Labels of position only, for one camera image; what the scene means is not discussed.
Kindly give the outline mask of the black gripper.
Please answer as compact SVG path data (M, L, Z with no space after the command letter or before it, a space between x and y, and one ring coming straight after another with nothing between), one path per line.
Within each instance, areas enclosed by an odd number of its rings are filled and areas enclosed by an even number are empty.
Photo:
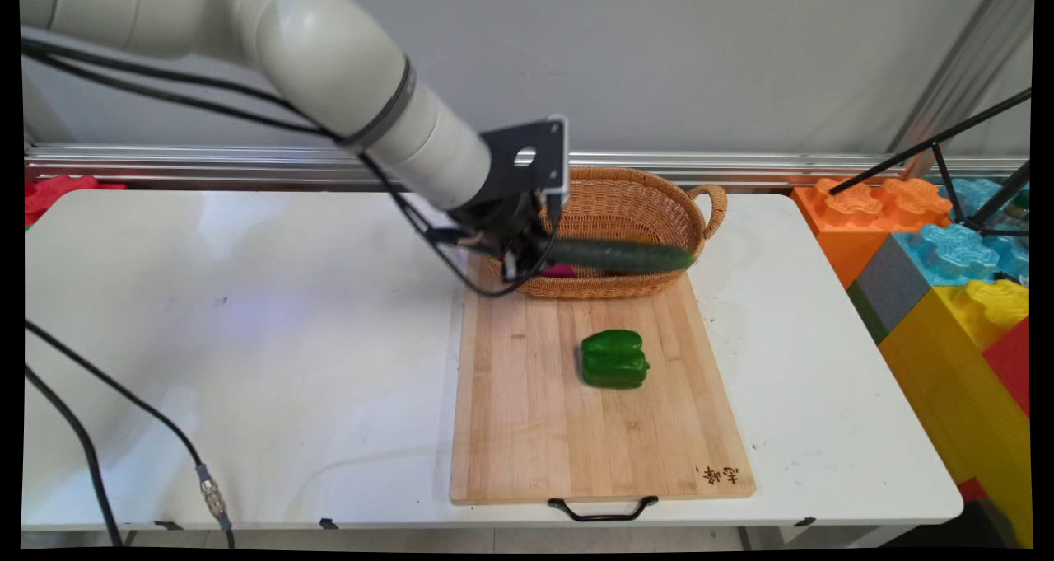
M451 209L447 215L474 240L472 250L497 262L507 284L526 282L541 269L563 219L560 208L542 209L532 193Z

